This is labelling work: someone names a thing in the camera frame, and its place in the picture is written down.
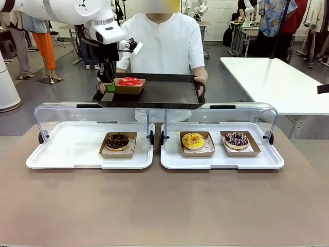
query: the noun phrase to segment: red shirt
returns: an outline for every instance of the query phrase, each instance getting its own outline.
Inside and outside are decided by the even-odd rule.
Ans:
[[[295,34],[302,23],[307,8],[307,0],[295,0],[295,3],[297,4],[297,9],[285,20],[282,32]]]

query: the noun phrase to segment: white shirt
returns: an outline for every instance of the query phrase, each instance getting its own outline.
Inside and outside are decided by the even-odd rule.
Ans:
[[[187,15],[172,14],[164,23],[156,24],[145,14],[137,14],[121,27],[126,39],[134,38],[144,45],[137,55],[124,52],[118,68],[130,65],[132,73],[189,75],[190,68],[205,66],[199,24]],[[140,113],[136,112],[136,119],[145,121]],[[164,121],[163,109],[152,110],[151,114],[153,122]],[[183,121],[190,115],[189,111],[177,112],[175,120]]]
[[[179,11],[182,14],[185,14],[186,9],[191,9],[191,1],[190,0],[179,1]]]

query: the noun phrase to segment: white robot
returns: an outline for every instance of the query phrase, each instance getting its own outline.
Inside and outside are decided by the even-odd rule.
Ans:
[[[83,40],[92,46],[99,58],[98,77],[111,83],[115,77],[118,45],[137,53],[142,44],[133,39],[125,41],[125,33],[114,20],[110,0],[0,0],[0,11],[21,11],[29,16],[67,24],[84,24]],[[21,103],[9,76],[3,57],[0,56],[0,112],[12,110]]]
[[[208,11],[208,7],[206,5],[205,0],[198,0],[199,7],[194,8],[194,19],[199,22],[201,21],[201,16],[204,15]]]
[[[245,9],[245,22],[243,23],[244,27],[250,26],[250,15],[254,12],[254,7],[251,5],[250,0],[244,0],[246,9]]]

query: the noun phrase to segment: yellow glazed donut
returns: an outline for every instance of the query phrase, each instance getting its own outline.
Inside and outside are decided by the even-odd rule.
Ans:
[[[205,140],[202,135],[197,133],[187,133],[185,134],[181,142],[183,143],[184,147],[190,150],[197,150],[204,146]]]

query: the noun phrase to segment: white plastic tray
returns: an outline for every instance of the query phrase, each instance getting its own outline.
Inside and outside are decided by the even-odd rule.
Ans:
[[[220,139],[220,131],[249,131],[261,153],[256,157],[228,157]],[[216,151],[212,157],[184,158],[181,154],[180,131],[209,131]],[[161,146],[161,164],[167,169],[280,169],[284,165],[282,157],[273,145],[263,139],[262,130],[250,122],[223,123],[175,123],[167,127],[170,137]]]
[[[102,168],[143,169],[151,165],[153,145],[147,140],[145,123],[62,122],[27,159],[32,169]],[[137,132],[133,158],[104,159],[99,150],[107,132]]]

